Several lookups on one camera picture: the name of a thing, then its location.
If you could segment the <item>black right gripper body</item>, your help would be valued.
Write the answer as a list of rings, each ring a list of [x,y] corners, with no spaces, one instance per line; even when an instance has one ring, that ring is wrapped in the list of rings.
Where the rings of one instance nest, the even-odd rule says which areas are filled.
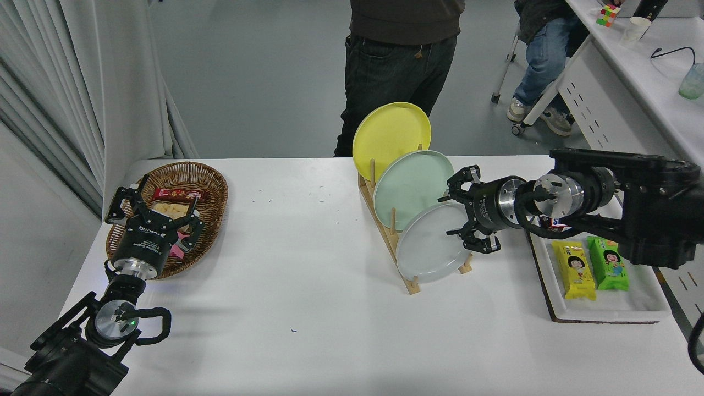
[[[501,211],[499,196],[500,189],[508,181],[500,178],[491,182],[472,182],[468,190],[470,208],[468,220],[472,221],[472,232],[490,235],[497,231],[510,228],[510,221]]]

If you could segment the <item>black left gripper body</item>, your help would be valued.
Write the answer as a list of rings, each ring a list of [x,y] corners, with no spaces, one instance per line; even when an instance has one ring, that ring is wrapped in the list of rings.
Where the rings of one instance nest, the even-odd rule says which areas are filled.
[[[112,263],[120,274],[161,274],[178,231],[156,221],[129,220]]]

